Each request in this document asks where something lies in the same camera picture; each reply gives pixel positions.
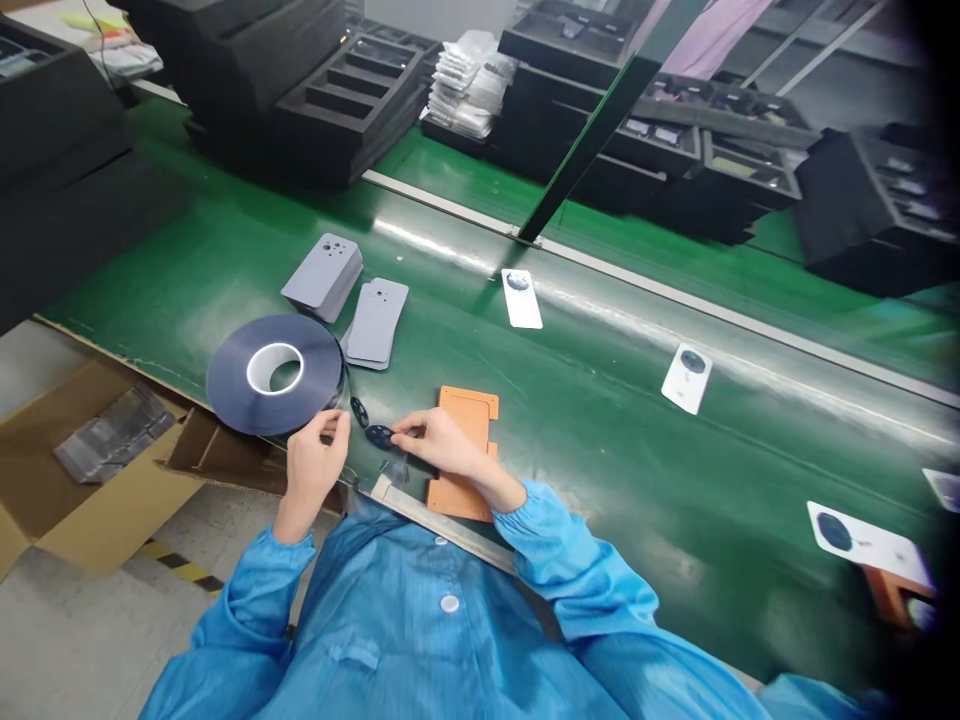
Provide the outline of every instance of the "left hand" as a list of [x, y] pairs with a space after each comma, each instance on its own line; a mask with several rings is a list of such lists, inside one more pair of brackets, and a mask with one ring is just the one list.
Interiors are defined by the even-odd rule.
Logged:
[[[324, 445], [320, 438], [332, 438]], [[273, 535], [281, 543], [294, 545], [310, 532], [320, 507], [347, 459], [350, 440], [350, 413], [324, 410], [317, 413], [287, 441], [287, 492], [273, 523]]]

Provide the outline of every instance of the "person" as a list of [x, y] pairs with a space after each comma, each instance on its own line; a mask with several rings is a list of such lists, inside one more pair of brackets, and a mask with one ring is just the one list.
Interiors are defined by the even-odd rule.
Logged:
[[347, 412], [324, 411], [291, 436], [276, 520], [141, 717], [769, 717], [724, 665], [657, 627], [653, 589], [548, 485], [515, 480], [440, 408], [392, 429], [402, 450], [487, 500], [562, 642], [512, 577], [367, 500], [324, 541], [291, 643], [290, 608], [317, 555], [311, 527], [350, 436]]

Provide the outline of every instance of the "black metal post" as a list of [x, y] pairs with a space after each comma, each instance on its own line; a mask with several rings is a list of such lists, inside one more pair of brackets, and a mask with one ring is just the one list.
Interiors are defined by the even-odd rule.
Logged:
[[537, 239], [705, 5], [706, 0], [672, 0], [667, 6], [650, 36], [620, 70], [580, 132], [540, 202], [520, 228], [520, 240]]

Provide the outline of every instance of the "yellow black hazard tape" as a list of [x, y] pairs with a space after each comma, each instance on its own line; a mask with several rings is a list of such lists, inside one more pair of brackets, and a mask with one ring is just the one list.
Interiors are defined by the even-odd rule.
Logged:
[[194, 565], [183, 555], [175, 553], [159, 540], [150, 538], [140, 548], [140, 554], [151, 560], [163, 563], [189, 583], [193, 583], [212, 597], [218, 597], [223, 590], [223, 580], [211, 575], [199, 565]]

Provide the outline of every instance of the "roll of tape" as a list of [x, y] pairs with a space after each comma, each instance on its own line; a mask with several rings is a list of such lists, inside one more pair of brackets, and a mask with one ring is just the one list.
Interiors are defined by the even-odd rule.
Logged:
[[[274, 372], [297, 361], [300, 370], [280, 390]], [[303, 315], [271, 315], [230, 335], [207, 368], [207, 399], [224, 424], [249, 435], [285, 435], [317, 412], [347, 409], [350, 388], [336, 337]]]

